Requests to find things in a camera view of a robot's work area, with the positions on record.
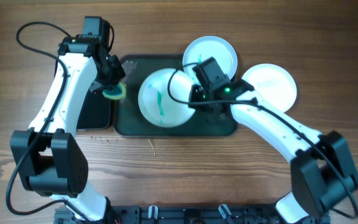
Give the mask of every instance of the brown wood grain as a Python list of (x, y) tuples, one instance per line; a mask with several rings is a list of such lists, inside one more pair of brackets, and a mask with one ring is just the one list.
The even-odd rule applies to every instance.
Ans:
[[(211, 1), (0, 6), (0, 223), (51, 223), (53, 209), (17, 217), (5, 205), (14, 168), (13, 130), (24, 130), (40, 109), (54, 61), (16, 43), (26, 22), (47, 21), (72, 35), (86, 15), (102, 16), (116, 31), (114, 54), (180, 53), (193, 40), (218, 35), (239, 57), (237, 75), (259, 63), (286, 68), (298, 85), (288, 114), (347, 138), (358, 168), (358, 2)], [(23, 31), (23, 42), (56, 53), (63, 39), (45, 26)], [(291, 189), (289, 165), (251, 130), (227, 138), (124, 139), (112, 129), (78, 132), (89, 179), (113, 205), (218, 205), (272, 203)], [(17, 209), (48, 198), (15, 183)], [(348, 202), (339, 208), (352, 212)], [(358, 223), (333, 215), (333, 223)]]

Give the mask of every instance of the green sponge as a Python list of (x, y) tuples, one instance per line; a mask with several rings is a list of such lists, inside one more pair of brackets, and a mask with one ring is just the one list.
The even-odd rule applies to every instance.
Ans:
[(119, 82), (112, 90), (103, 90), (103, 96), (110, 100), (119, 100), (127, 95), (127, 88), (123, 82)]

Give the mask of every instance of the round plate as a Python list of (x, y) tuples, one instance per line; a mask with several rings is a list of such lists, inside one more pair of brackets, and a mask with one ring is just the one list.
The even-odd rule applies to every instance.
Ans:
[[(195, 110), (188, 105), (173, 101), (168, 95), (168, 81), (175, 71), (164, 68), (149, 75), (140, 86), (138, 103), (147, 121), (163, 128), (172, 128), (188, 121)], [(193, 80), (182, 71), (177, 71), (171, 81), (174, 98), (187, 102)]]
[(282, 67), (264, 63), (245, 72), (243, 80), (250, 83), (273, 106), (286, 112), (296, 100), (296, 85), (292, 76)]
[[(237, 55), (234, 48), (224, 39), (214, 36), (200, 37), (193, 41), (183, 54), (183, 65), (214, 57), (223, 73), (233, 78), (237, 70)], [(184, 68), (187, 75), (197, 84), (200, 84), (190, 65)]]

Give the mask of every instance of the black cable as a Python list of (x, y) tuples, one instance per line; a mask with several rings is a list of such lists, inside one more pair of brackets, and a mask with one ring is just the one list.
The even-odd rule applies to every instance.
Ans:
[(63, 81), (62, 81), (62, 86), (60, 87), (58, 95), (56, 97), (56, 100), (53, 102), (53, 105), (52, 105), (52, 107), (51, 107), (51, 109), (49, 111), (48, 116), (45, 119), (44, 124), (42, 125), (41, 129), (39, 130), (39, 132), (35, 135), (35, 138), (30, 143), (30, 146), (24, 152), (23, 156), (21, 157), (21, 159), (17, 163), (16, 168), (14, 169), (14, 171), (12, 173), (11, 179), (9, 180), (9, 183), (8, 183), (7, 189), (6, 189), (6, 198), (5, 198), (6, 206), (9, 209), (9, 211), (11, 211), (15, 215), (31, 215), (31, 214), (37, 213), (37, 212), (39, 212), (39, 211), (41, 211), (41, 210), (43, 210), (43, 209), (45, 209), (45, 208), (47, 208), (47, 207), (49, 207), (51, 205), (54, 205), (56, 203), (64, 203), (66, 206), (70, 207), (73, 211), (75, 211), (75, 213), (77, 213), (78, 215), (82, 216), (87, 222), (90, 222), (90, 220), (88, 218), (86, 218), (81, 212), (78, 211), (78, 209), (76, 209), (74, 206), (72, 206), (66, 200), (55, 200), (55, 201), (49, 202), (49, 203), (47, 203), (45, 205), (42, 205), (39, 208), (36, 208), (36, 209), (28, 211), (28, 212), (20, 212), (20, 211), (15, 210), (13, 208), (13, 206), (12, 206), (12, 203), (11, 203), (12, 187), (13, 187), (13, 183), (15, 181), (15, 178), (17, 176), (17, 173), (19, 172), (20, 168), (22, 167), (25, 159), (30, 154), (30, 152), (32, 152), (36, 148), (35, 146), (37, 145), (41, 135), (44, 133), (44, 131), (47, 128), (50, 120), (52, 119), (53, 114), (55, 113), (56, 107), (58, 106), (58, 103), (59, 103), (59, 101), (60, 101), (60, 99), (61, 99), (61, 97), (63, 95), (64, 89), (65, 89), (65, 86), (66, 86), (66, 82), (67, 82), (67, 75), (68, 75), (66, 65), (58, 57), (56, 57), (56, 56), (54, 56), (54, 55), (52, 55), (52, 54), (50, 54), (48, 52), (44, 52), (42, 50), (38, 50), (38, 49), (35, 49), (33, 47), (29, 47), (29, 46), (23, 44), (20, 41), (19, 35), (22, 32), (22, 30), (25, 29), (26, 27), (29, 27), (29, 26), (32, 26), (32, 25), (47, 25), (47, 26), (51, 26), (51, 27), (54, 27), (54, 28), (62, 31), (67, 36), (71, 37), (71, 35), (69, 33), (67, 33), (66, 31), (64, 31), (62, 28), (60, 28), (60, 27), (58, 27), (56, 25), (53, 25), (51, 23), (48, 23), (48, 22), (30, 22), (30, 23), (24, 24), (16, 32), (16, 41), (17, 41), (17, 43), (19, 43), (20, 46), (22, 46), (23, 48), (25, 48), (27, 50), (31, 50), (33, 52), (37, 52), (37, 53), (40, 53), (42, 55), (46, 55), (48, 57), (51, 57), (51, 58), (55, 59), (62, 66), (62, 68), (63, 68)]
[(116, 35), (114, 35), (114, 28), (112, 27), (112, 25), (110, 25), (110, 29), (111, 29), (112, 37), (111, 37), (111, 42), (110, 42), (110, 46), (109, 46), (108, 52), (111, 51), (112, 43), (114, 43), (114, 38), (116, 37)]
[[(189, 63), (186, 65), (183, 65), (183, 67), (189, 66), (189, 65), (196, 65), (198, 63)], [(299, 135), (299, 137), (301, 137), (303, 140), (305, 140), (313, 150), (315, 150), (327, 163), (327, 165), (333, 170), (333, 172), (335, 173), (335, 175), (337, 176), (338, 180), (340, 181), (340, 183), (342, 184), (342, 186), (344, 187), (347, 196), (349, 197), (349, 200), (351, 201), (351, 204), (353, 206), (353, 210), (354, 210), (354, 216), (349, 215), (347, 213), (344, 213), (338, 209), (332, 208), (331, 210), (333, 212), (336, 212), (346, 218), (350, 218), (350, 219), (355, 219), (358, 217), (358, 206), (357, 206), (357, 202), (355, 200), (355, 198), (353, 197), (352, 192), (350, 191), (350, 189), (348, 188), (348, 186), (345, 183), (345, 180), (343, 179), (341, 173), (335, 168), (335, 166), (333, 165), (333, 163), (326, 157), (326, 155), (324, 155), (323, 152), (321, 152), (317, 146), (310, 141), (310, 139), (308, 139), (303, 133), (301, 133), (299, 130), (297, 130), (294, 126), (292, 126), (288, 121), (286, 121), (285, 119), (283, 119), (282, 117), (280, 117), (279, 115), (277, 115), (276, 113), (274, 113), (273, 111), (270, 111), (269, 109), (265, 108), (264, 106), (260, 106), (257, 105), (255, 103), (252, 103), (251, 101), (247, 101), (247, 100), (211, 100), (211, 101), (203, 101), (203, 102), (184, 102), (178, 99), (175, 99), (170, 91), (170, 84), (172, 81), (173, 76), (176, 74), (176, 72), (179, 71), (179, 69), (176, 69), (169, 81), (168, 81), (168, 95), (169, 97), (173, 100), (176, 101), (178, 103), (183, 103), (183, 104), (187, 104), (187, 105), (208, 105), (208, 104), (215, 104), (215, 103), (229, 103), (229, 104), (243, 104), (243, 105), (249, 105), (249, 106), (253, 106), (256, 107), (260, 110), (263, 110), (265, 112), (267, 112), (268, 114), (271, 114), (272, 116), (274, 116), (275, 118), (277, 118), (279, 121), (281, 121), (283, 124), (285, 124), (287, 127), (289, 127), (295, 134)]]

